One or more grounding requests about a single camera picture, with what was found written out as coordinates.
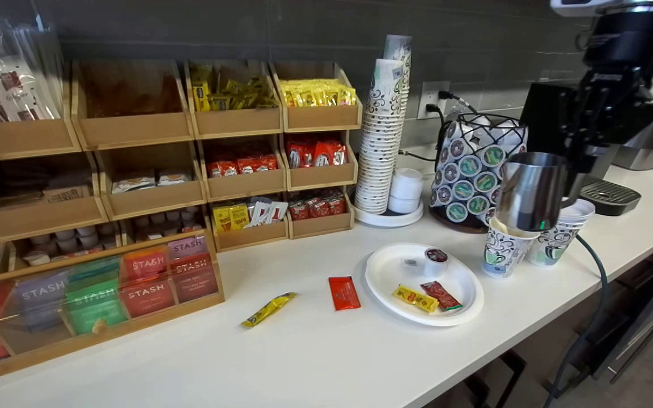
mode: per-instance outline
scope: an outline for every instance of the red packet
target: red packet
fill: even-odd
[[[331,275],[329,290],[333,299],[333,311],[360,308],[352,275]]]

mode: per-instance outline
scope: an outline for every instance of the white cup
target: white cup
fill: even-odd
[[[414,213],[416,206],[419,206],[419,198],[390,197],[390,210],[392,213]]]
[[[414,168],[396,168],[392,177],[390,197],[419,202],[421,195],[421,171]]]

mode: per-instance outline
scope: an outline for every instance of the blue patterned cup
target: blue patterned cup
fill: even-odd
[[[507,231],[499,219],[489,219],[487,241],[482,249],[480,269],[487,275],[507,279],[528,253],[537,232]]]

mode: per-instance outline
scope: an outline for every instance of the candy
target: candy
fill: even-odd
[[[283,292],[283,295],[275,296],[271,300],[260,306],[252,317],[242,319],[240,325],[245,325],[245,328],[259,325],[262,319],[268,319],[270,314],[282,311],[295,296],[297,296],[297,292]]]
[[[439,311],[450,311],[450,308],[463,308],[463,304],[449,295],[439,281],[428,281],[428,283],[421,283],[423,292],[435,296],[439,300]]]
[[[331,290],[333,311],[360,308],[352,275],[331,275],[329,290]]]
[[[435,312],[439,308],[439,300],[435,296],[411,290],[409,286],[396,286],[394,296],[406,304],[413,304],[414,308],[423,312]]]

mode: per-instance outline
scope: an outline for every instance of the paper cup stack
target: paper cup stack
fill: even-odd
[[[411,36],[390,33],[382,59],[373,61],[360,147],[355,206],[385,213],[411,93]]]

